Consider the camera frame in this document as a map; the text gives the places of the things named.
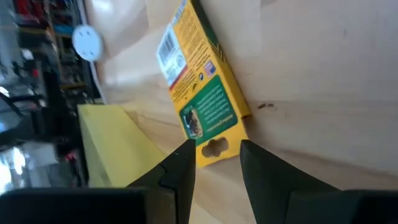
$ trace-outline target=cardboard packaging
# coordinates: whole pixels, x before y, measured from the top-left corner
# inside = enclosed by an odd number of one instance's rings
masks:
[[[237,156],[250,111],[199,1],[183,0],[156,55],[198,166]]]

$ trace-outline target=red stripe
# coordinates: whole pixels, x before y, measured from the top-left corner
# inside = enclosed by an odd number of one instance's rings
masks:
[[[169,90],[171,90],[171,89],[175,86],[175,84],[180,80],[180,78],[182,77],[182,75],[183,75],[187,70],[188,70],[188,65],[186,65],[186,66],[184,67],[184,69],[180,72],[180,74],[179,74],[179,75],[177,76],[177,78],[174,80],[173,84],[170,85]]]

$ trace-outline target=green label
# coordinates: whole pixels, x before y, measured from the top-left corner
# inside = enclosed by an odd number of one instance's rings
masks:
[[[197,146],[238,123],[218,75],[185,105],[180,118],[187,136],[196,139]]]

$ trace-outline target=wooden surface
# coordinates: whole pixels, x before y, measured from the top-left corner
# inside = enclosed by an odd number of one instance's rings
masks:
[[[398,174],[397,1],[201,2],[251,107],[253,141],[342,189],[398,187],[379,172]],[[106,44],[107,100],[165,152],[184,137],[155,51],[179,3],[86,0]],[[192,223],[254,223],[238,158],[198,170]]]

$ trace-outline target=yellow cardboard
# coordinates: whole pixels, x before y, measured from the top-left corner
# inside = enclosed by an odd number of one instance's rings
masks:
[[[183,0],[157,59],[185,136],[197,142],[199,167],[237,156],[241,140],[248,138],[242,118],[250,111],[199,1]],[[203,153],[210,141],[223,138],[228,150]]]
[[[165,155],[120,106],[79,106],[90,187],[126,187]]]

